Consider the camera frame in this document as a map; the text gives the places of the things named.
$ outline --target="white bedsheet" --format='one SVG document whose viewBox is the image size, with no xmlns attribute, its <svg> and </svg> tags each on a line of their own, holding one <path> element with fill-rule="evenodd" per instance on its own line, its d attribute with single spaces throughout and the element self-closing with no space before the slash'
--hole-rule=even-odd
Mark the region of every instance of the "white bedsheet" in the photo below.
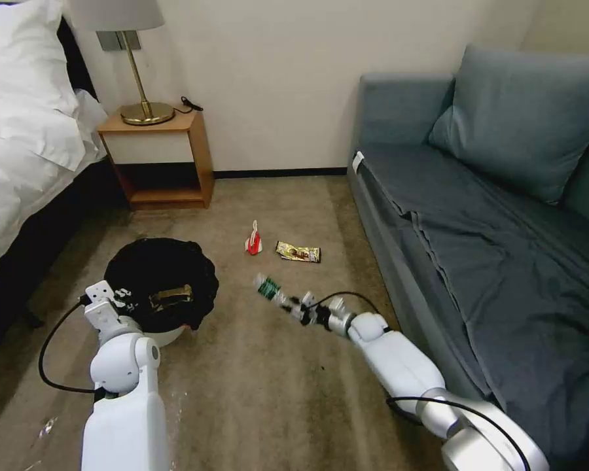
<svg viewBox="0 0 589 471">
<path fill-rule="evenodd" d="M 89 93 L 79 90 L 77 99 L 79 107 L 75 118 L 86 155 L 76 171 L 70 171 L 17 143 L 0 138 L 0 257 L 8 251 L 22 225 L 32 214 L 50 203 L 87 166 L 105 156 L 96 128 L 106 114 Z"/>
</svg>

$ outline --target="sofa tag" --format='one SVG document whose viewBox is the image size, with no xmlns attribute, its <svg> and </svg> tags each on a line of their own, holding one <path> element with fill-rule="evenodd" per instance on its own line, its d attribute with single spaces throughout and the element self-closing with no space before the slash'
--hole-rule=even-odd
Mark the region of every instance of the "sofa tag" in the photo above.
<svg viewBox="0 0 589 471">
<path fill-rule="evenodd" d="M 353 158 L 353 162 L 351 163 L 354 173 L 358 173 L 358 167 L 364 159 L 365 157 L 362 155 L 362 152 L 358 150 L 358 153 L 355 155 L 355 157 Z"/>
</svg>

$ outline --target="brass lamp base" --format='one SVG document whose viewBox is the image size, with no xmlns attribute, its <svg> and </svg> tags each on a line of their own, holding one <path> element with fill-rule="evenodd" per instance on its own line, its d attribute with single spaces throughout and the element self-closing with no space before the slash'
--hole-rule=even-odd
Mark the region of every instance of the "brass lamp base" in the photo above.
<svg viewBox="0 0 589 471">
<path fill-rule="evenodd" d="M 170 121 L 175 117 L 175 109 L 165 103 L 148 103 L 146 109 L 149 107 L 151 113 L 146 113 L 141 103 L 122 107 L 120 110 L 122 121 L 133 126 L 150 126 Z"/>
</svg>

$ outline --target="green bottle label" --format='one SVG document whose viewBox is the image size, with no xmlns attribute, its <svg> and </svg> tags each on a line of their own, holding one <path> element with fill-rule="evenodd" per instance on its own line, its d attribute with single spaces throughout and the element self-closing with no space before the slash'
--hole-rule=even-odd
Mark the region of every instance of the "green bottle label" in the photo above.
<svg viewBox="0 0 589 471">
<path fill-rule="evenodd" d="M 272 281 L 270 278 L 266 278 L 261 286 L 257 289 L 257 292 L 270 301 L 275 297 L 280 289 L 281 286 Z"/>
</svg>

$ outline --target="plastic bottle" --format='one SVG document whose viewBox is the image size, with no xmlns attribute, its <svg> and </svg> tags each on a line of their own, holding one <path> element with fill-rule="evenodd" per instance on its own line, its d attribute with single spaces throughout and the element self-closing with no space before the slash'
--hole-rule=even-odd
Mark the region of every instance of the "plastic bottle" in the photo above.
<svg viewBox="0 0 589 471">
<path fill-rule="evenodd" d="M 289 307 L 291 305 L 288 296 L 281 291 L 281 286 L 271 280 L 269 277 L 258 273 L 253 281 L 257 292 L 267 300 L 277 304 L 280 307 Z"/>
</svg>

